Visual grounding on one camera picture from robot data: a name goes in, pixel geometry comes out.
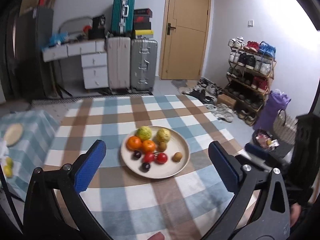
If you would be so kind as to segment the person's right hand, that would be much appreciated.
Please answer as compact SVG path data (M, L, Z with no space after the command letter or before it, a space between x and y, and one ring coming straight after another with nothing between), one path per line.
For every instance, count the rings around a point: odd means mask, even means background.
M293 227L297 223L297 221L300 217L301 211L302 211L302 207L298 203L291 205L291 207L290 207L290 227Z

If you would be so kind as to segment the person's left hand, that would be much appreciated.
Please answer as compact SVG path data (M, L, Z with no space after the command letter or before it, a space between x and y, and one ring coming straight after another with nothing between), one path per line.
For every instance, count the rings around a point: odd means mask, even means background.
M165 236L161 232L157 232L156 234L149 237L147 240L165 240Z

